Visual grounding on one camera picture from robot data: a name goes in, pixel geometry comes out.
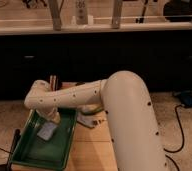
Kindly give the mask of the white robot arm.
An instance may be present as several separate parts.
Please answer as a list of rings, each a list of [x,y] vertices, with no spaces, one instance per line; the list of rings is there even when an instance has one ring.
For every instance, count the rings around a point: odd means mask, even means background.
[[[169,171],[147,86],[131,71],[57,91],[37,80],[24,104],[48,118],[57,107],[100,104],[108,120],[118,171]]]

